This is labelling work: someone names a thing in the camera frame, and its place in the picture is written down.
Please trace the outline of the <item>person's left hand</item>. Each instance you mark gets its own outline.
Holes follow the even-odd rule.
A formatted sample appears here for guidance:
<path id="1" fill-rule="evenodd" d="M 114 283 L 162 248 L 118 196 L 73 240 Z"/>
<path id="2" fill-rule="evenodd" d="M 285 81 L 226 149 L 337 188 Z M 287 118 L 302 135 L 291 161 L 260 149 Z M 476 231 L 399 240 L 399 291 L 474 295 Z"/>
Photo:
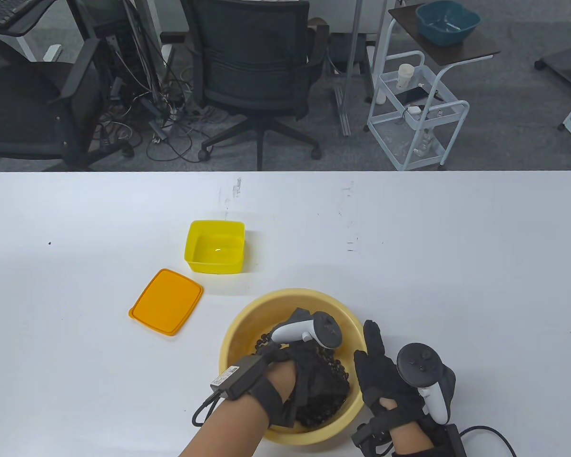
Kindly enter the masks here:
<path id="1" fill-rule="evenodd" d="M 333 418 L 349 395 L 349 374 L 334 351 L 318 343 L 292 342 L 283 347 L 274 342 L 258 346 L 256 354 L 268 363 L 292 360 L 295 364 L 295 387 L 283 407 L 272 415 L 270 424 L 308 429 L 322 426 Z"/>

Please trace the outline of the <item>person's right hand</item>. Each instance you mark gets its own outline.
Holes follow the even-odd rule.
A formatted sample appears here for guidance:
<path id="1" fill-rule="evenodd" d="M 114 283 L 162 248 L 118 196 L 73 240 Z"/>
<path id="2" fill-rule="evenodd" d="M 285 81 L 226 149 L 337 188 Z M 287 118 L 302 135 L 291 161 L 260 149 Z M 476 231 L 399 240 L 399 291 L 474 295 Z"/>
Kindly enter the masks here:
<path id="1" fill-rule="evenodd" d="M 366 320 L 363 333 L 366 351 L 354 352 L 354 366 L 364 404 L 374 416 L 374 431 L 390 431 L 424 418 L 424 400 L 403 381 L 394 361 L 386 356 L 377 323 Z"/>

